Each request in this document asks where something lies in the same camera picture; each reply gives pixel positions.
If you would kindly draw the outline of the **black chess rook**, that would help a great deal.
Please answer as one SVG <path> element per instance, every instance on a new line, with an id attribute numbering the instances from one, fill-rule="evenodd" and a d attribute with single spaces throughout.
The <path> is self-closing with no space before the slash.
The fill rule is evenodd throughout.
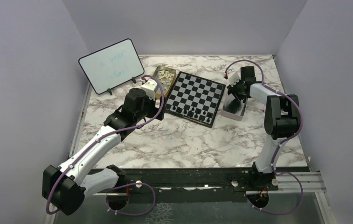
<path id="1" fill-rule="evenodd" d="M 193 117 L 193 115 L 194 115 L 194 112 L 192 111 L 192 110 L 189 110 L 188 112 L 187 112 L 187 116 L 188 117 Z"/>

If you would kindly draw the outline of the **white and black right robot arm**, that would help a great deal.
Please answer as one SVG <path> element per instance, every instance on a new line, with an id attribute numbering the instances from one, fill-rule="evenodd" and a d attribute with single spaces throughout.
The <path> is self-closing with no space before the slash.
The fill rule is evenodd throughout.
<path id="1" fill-rule="evenodd" d="M 241 67 L 240 72 L 226 74 L 228 94 L 247 102 L 254 98 L 265 105 L 264 129 L 266 140 L 258 159 L 249 170 L 248 185 L 253 190 L 270 186 L 275 177 L 276 163 L 285 143 L 298 132 L 301 117 L 298 97 L 284 95 L 266 83 L 257 81 L 253 66 Z"/>

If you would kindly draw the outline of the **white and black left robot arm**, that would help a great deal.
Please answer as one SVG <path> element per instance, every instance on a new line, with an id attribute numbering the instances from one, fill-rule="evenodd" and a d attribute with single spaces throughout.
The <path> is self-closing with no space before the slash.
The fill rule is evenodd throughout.
<path id="1" fill-rule="evenodd" d="M 156 91 L 144 87 L 132 88 L 124 103 L 110 114 L 93 139 L 77 154 L 55 167 L 48 165 L 42 175 L 42 197 L 46 213 L 71 215 L 86 197 L 104 189 L 121 191 L 125 187 L 124 172 L 109 166 L 97 174 L 89 174 L 94 165 L 129 134 L 153 120 L 164 117 L 165 97 L 156 107 Z"/>

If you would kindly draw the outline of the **pile of white chess pieces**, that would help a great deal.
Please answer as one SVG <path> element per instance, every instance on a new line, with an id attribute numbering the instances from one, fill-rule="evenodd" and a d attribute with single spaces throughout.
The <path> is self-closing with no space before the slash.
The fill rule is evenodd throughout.
<path id="1" fill-rule="evenodd" d="M 164 86 L 169 86 L 173 81 L 175 71 L 174 70 L 166 70 L 162 69 L 157 72 L 158 79 L 160 80 L 161 84 Z"/>

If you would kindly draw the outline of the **pink tin box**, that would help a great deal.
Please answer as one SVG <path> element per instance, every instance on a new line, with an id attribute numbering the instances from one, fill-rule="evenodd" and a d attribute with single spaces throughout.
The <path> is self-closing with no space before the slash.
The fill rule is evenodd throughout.
<path id="1" fill-rule="evenodd" d="M 225 94 L 224 103 L 220 111 L 220 115 L 233 119 L 236 121 L 241 121 L 244 117 L 247 101 L 238 100 L 232 94 Z"/>

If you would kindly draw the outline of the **black and silver chessboard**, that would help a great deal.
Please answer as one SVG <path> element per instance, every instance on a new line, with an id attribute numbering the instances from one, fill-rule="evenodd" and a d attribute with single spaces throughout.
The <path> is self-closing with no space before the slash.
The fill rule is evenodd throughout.
<path id="1" fill-rule="evenodd" d="M 224 84 L 180 71 L 167 96 L 166 112 L 212 128 L 225 89 L 226 85 Z M 173 105 L 176 106 L 176 109 L 182 108 L 182 112 L 174 112 Z M 196 113 L 200 115 L 198 119 L 195 119 L 194 115 L 191 118 L 187 116 L 187 112 L 192 107 L 195 108 L 194 115 Z M 206 116 L 202 115 L 203 111 L 212 113 L 210 123 L 207 123 L 207 114 Z"/>

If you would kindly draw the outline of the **small whiteboard with stand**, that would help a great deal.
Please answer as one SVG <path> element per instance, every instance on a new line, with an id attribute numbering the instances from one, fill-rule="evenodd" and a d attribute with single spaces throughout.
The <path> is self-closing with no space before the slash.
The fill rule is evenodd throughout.
<path id="1" fill-rule="evenodd" d="M 129 38 L 83 56 L 78 59 L 78 63 L 98 95 L 145 73 L 136 48 Z"/>

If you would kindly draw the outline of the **black mounting rail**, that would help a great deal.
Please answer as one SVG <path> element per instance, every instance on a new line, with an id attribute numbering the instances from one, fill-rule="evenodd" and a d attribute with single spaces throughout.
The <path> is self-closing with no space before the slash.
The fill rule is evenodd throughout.
<path id="1" fill-rule="evenodd" d="M 126 168 L 126 183 L 146 183 L 148 187 L 105 189 L 97 193 L 113 201 L 129 203 L 245 203 L 248 197 L 266 197 L 275 194 L 326 192 L 319 172 L 307 167 L 280 167 L 291 175 L 274 176 L 269 180 L 251 180 L 250 168 Z"/>

